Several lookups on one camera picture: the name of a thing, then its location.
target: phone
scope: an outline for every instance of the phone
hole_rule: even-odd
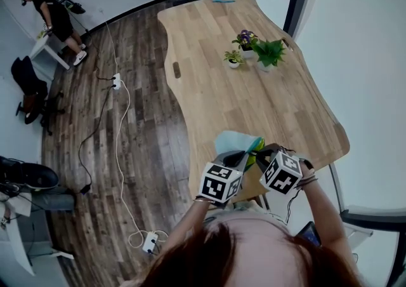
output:
[[[320,236],[318,236],[314,222],[308,222],[306,226],[304,226],[302,230],[298,233],[298,235],[312,242],[316,246],[322,245]]]

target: chair backrest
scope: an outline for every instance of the chair backrest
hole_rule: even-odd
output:
[[[23,60],[17,58],[11,66],[11,73],[24,95],[30,96],[38,93],[45,97],[48,94],[46,82],[38,79],[28,56]]]

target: wooden floor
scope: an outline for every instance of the wooden floor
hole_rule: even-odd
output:
[[[190,205],[189,150],[185,122],[167,86],[164,57],[167,38],[157,20],[170,2],[133,13],[110,24],[122,80],[131,106],[119,136],[119,162],[124,172],[124,198],[140,229],[169,232]],[[51,123],[43,137],[43,164],[53,168],[62,185],[76,192],[89,182],[79,164],[80,142],[94,129],[115,74],[107,28],[93,34],[86,61],[70,71],[59,68],[50,96],[63,91],[59,106],[66,113]],[[96,49],[100,50],[96,62]],[[72,64],[73,56],[66,56]],[[82,148],[93,177],[91,191],[77,196],[73,214],[53,213],[49,227],[55,247],[75,255],[61,259],[71,286],[118,286],[136,277],[153,259],[127,242],[136,229],[120,199],[121,176],[115,162],[115,136],[128,103],[124,88],[111,90],[100,129]],[[132,239],[140,243],[140,237]]]

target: small succulent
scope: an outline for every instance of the small succulent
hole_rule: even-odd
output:
[[[258,36],[250,30],[242,30],[240,34],[237,34],[237,39],[232,41],[232,43],[239,44],[239,49],[243,46],[245,50],[252,48],[257,42]]]
[[[259,40],[259,43],[255,44],[252,49],[259,56],[258,62],[262,62],[264,67],[277,66],[279,60],[283,61],[282,55],[285,54],[282,40],[272,42]]]
[[[226,51],[224,53],[224,60],[229,60],[235,63],[244,63],[244,59],[238,51],[233,50],[232,52]]]

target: sneaker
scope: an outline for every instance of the sneaker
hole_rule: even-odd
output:
[[[83,59],[86,58],[86,56],[88,55],[88,53],[86,51],[81,51],[76,55],[76,60],[74,62],[74,66],[79,65]]]

